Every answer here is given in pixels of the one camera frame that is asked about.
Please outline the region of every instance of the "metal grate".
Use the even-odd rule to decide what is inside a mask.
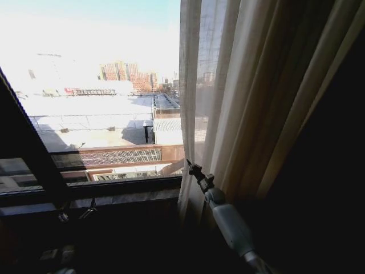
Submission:
[[[52,155],[52,158],[58,168],[159,162],[162,160],[160,148],[58,154]]]

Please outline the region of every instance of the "dark wall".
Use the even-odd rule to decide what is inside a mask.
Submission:
[[[364,49],[362,31],[267,199],[249,206],[259,249],[285,273],[341,273],[340,265],[354,264],[355,220],[363,215],[356,193],[363,183]]]

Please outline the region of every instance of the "building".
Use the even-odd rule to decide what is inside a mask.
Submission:
[[[155,72],[147,73],[139,71],[137,63],[124,63],[117,61],[100,65],[101,80],[131,81],[133,88],[138,92],[151,92],[157,90],[157,74]]]
[[[127,80],[127,69],[122,61],[100,65],[100,74],[103,80]]]
[[[215,71],[206,72],[206,73],[204,73],[203,77],[204,77],[204,83],[214,82],[214,80],[216,78],[216,73],[215,73]]]
[[[156,91],[159,89],[158,75],[156,72],[151,73],[151,88],[153,91]]]

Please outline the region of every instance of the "curtain fold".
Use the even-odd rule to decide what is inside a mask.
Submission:
[[[265,196],[363,18],[358,0],[181,1],[185,154],[228,200]],[[185,172],[179,209],[197,220]]]

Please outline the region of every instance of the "window frame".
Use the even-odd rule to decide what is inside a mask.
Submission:
[[[43,187],[0,192],[0,207],[51,202],[56,208],[61,208],[66,202],[81,198],[177,189],[181,186],[181,175],[68,186],[62,177],[62,170],[55,165],[1,68],[0,102],[5,106],[0,108],[2,117],[11,117],[5,119],[4,128],[8,142],[6,148],[1,149],[0,157],[22,158],[39,185]],[[18,140],[24,137],[26,142],[18,143]]]

